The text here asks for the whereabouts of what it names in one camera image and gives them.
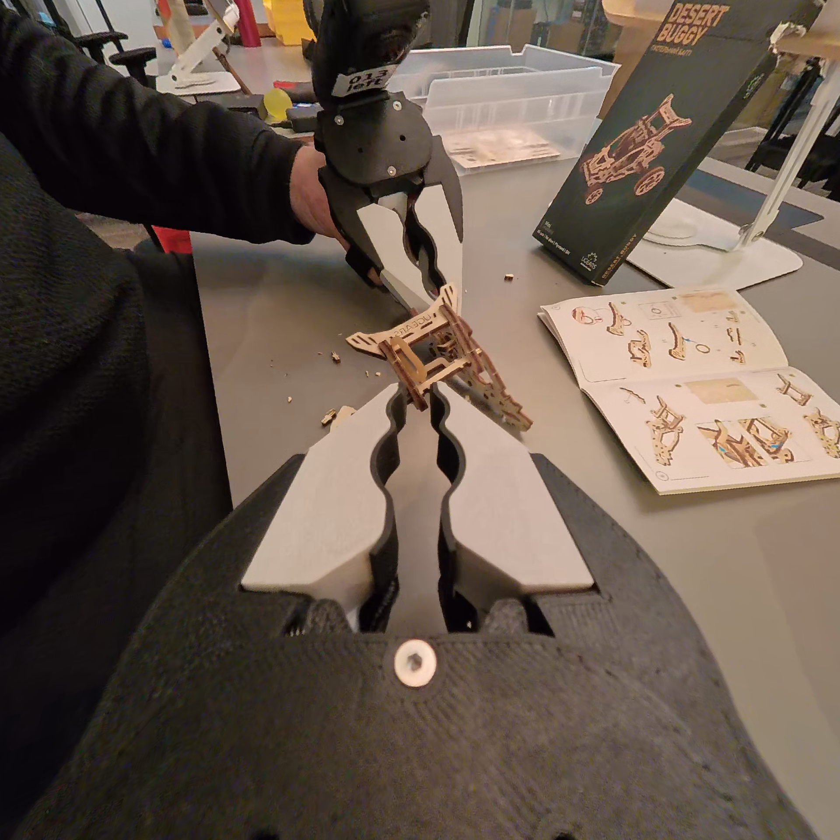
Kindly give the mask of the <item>black model kit box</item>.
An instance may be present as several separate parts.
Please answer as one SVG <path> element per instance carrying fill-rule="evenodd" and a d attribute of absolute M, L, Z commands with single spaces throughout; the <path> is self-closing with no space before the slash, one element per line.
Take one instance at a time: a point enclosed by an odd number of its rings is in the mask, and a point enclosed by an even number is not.
<path fill-rule="evenodd" d="M 534 238 L 605 287 L 776 68 L 776 32 L 822 6 L 673 2 Z"/>

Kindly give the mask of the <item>black office chair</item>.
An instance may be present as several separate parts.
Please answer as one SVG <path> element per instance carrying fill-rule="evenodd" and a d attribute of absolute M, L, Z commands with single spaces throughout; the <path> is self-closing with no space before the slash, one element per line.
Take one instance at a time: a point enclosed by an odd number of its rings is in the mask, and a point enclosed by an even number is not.
<path fill-rule="evenodd" d="M 126 69 L 131 78 L 145 87 L 156 89 L 156 77 L 147 73 L 147 65 L 156 59 L 156 48 L 124 49 L 122 42 L 127 37 L 122 32 L 109 30 L 89 35 L 71 36 L 70 41 L 80 50 L 86 50 L 93 60 L 103 66 L 106 64 L 106 57 L 103 54 L 104 46 L 107 44 L 116 46 L 117 52 L 108 58 L 111 64 Z"/>

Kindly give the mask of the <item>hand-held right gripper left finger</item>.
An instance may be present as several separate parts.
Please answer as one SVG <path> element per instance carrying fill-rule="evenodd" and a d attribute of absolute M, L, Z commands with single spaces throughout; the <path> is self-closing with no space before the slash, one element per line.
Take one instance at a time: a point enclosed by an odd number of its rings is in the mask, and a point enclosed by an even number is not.
<path fill-rule="evenodd" d="M 249 592 L 332 600 L 363 632 L 383 632 L 399 584 L 385 484 L 400 465 L 403 390 L 388 385 L 304 456 L 241 581 Z"/>

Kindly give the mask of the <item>yellow plastic bin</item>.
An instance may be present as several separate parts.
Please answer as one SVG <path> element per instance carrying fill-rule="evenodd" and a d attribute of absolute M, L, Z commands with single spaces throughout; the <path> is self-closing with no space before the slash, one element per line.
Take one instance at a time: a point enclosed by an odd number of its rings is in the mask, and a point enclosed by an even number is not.
<path fill-rule="evenodd" d="M 303 1 L 264 1 L 266 21 L 284 46 L 301 46 L 303 39 L 313 39 Z"/>

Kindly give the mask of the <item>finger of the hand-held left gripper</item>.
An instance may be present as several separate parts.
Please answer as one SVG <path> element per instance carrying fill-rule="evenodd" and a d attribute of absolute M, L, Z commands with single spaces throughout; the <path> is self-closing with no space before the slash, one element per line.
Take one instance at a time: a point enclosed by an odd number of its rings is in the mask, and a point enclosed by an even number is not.
<path fill-rule="evenodd" d="M 422 188 L 408 209 L 408 242 L 418 260 L 419 284 L 408 298 L 409 307 L 429 307 L 443 286 L 463 298 L 463 241 L 457 233 L 442 185 Z"/>
<path fill-rule="evenodd" d="M 421 268 L 409 257 L 404 242 L 405 228 L 398 213 L 381 204 L 370 204 L 358 210 L 358 216 L 368 235 L 377 260 L 377 273 L 388 291 L 405 310 L 422 312 L 435 300 L 424 284 L 437 270 L 437 247 L 433 229 L 434 193 L 421 192 L 408 215 L 421 237 L 421 250 L 427 257 L 427 269 Z"/>

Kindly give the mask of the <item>wooden frame part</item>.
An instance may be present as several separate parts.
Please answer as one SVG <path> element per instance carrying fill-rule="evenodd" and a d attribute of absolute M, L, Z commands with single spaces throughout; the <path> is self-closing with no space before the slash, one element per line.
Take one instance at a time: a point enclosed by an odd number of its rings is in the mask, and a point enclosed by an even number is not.
<path fill-rule="evenodd" d="M 466 362 L 456 360 L 453 327 L 467 329 L 460 322 L 449 321 L 447 329 L 416 343 L 431 343 L 437 355 L 429 362 L 423 362 L 414 345 L 410 346 L 401 339 L 393 338 L 389 343 L 381 344 L 386 360 L 406 391 L 407 400 L 421 412 L 429 408 L 427 394 L 432 386 L 455 376 L 466 365 Z"/>

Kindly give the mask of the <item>clear plastic bin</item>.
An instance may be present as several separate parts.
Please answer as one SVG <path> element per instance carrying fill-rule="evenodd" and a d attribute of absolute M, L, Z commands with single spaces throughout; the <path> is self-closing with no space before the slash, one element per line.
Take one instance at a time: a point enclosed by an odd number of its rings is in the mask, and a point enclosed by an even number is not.
<path fill-rule="evenodd" d="M 561 149 L 555 160 L 576 159 L 619 66 L 535 45 L 413 51 L 387 89 L 419 105 L 433 134 L 531 129 Z M 453 162 L 460 176 L 473 175 Z"/>

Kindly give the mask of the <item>person's left forearm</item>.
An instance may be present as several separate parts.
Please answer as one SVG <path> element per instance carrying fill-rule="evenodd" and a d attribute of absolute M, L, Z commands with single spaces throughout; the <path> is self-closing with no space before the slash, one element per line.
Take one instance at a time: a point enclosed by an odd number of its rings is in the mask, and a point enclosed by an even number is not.
<path fill-rule="evenodd" d="M 302 145 L 141 86 L 2 10 L 2 148 L 70 209 L 255 244 L 315 235 L 290 205 Z"/>

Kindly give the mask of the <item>person's left hand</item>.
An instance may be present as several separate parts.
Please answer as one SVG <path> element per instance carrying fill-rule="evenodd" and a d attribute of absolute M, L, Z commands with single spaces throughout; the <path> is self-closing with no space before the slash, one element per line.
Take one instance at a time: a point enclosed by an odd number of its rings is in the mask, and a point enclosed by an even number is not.
<path fill-rule="evenodd" d="M 333 222 L 329 200 L 319 179 L 325 165 L 324 154 L 312 146 L 303 145 L 297 150 L 290 172 L 290 207 L 303 227 L 315 235 L 335 239 L 348 251 L 350 245 Z"/>

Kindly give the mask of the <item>wooden wishbone part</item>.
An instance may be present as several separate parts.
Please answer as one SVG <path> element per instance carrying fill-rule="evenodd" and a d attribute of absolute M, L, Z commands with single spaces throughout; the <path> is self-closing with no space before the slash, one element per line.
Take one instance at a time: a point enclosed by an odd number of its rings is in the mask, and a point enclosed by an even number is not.
<path fill-rule="evenodd" d="M 384 358 L 381 349 L 383 342 L 396 338 L 413 346 L 417 342 L 429 339 L 433 334 L 448 328 L 448 310 L 459 314 L 460 291 L 451 284 L 443 286 L 437 299 L 425 311 L 416 314 L 404 323 L 381 332 L 356 332 L 345 340 L 354 350 L 377 358 Z"/>

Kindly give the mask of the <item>white document stand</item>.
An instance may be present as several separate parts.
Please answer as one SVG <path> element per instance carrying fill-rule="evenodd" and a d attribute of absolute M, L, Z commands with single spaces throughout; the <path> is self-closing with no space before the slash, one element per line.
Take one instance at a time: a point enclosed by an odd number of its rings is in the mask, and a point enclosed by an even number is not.
<path fill-rule="evenodd" d="M 674 199 L 627 261 L 675 289 L 717 285 L 741 290 L 802 268 L 802 257 L 766 234 L 838 98 L 838 60 L 828 60 L 824 70 L 802 130 L 750 224 L 738 227 Z"/>
<path fill-rule="evenodd" d="M 167 37 L 176 53 L 175 62 L 156 78 L 156 89 L 178 96 L 233 93 L 240 83 L 227 70 L 201 71 L 202 64 L 216 57 L 226 36 L 233 35 L 239 20 L 235 2 L 225 2 L 222 12 L 209 4 L 213 22 L 196 36 L 184 1 L 156 1 Z"/>

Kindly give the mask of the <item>open instruction booklet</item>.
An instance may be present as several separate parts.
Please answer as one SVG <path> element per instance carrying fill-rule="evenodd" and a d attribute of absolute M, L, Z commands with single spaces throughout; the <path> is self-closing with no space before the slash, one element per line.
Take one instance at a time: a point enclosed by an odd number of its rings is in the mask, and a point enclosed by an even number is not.
<path fill-rule="evenodd" d="M 839 407 L 734 289 L 541 306 L 581 391 L 661 496 L 839 477 Z"/>

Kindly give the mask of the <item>perforated plywood sheet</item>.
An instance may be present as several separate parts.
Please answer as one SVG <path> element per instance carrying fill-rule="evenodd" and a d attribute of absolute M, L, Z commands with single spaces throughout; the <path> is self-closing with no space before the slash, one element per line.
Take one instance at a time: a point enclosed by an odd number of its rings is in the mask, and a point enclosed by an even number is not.
<path fill-rule="evenodd" d="M 561 157 L 561 149 L 525 128 L 450 132 L 442 141 L 452 162 L 469 173 Z"/>

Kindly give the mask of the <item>wooden chassis assembly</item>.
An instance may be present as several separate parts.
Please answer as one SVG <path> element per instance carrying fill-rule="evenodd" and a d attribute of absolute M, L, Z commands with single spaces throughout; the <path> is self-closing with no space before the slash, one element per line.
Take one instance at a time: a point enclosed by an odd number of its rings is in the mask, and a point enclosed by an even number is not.
<path fill-rule="evenodd" d="M 472 337 L 469 329 L 453 327 L 452 332 L 456 360 L 466 362 L 455 373 L 455 378 L 477 394 L 505 423 L 522 432 L 528 431 L 532 420 L 509 393 L 488 352 Z"/>

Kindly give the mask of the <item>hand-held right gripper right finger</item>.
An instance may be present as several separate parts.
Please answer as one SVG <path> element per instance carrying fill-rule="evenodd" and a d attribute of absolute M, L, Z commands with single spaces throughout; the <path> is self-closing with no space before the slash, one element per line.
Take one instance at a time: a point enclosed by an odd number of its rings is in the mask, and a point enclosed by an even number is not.
<path fill-rule="evenodd" d="M 446 384 L 433 387 L 437 467 L 450 482 L 438 533 L 447 629 L 478 629 L 499 601 L 596 592 L 526 446 Z"/>

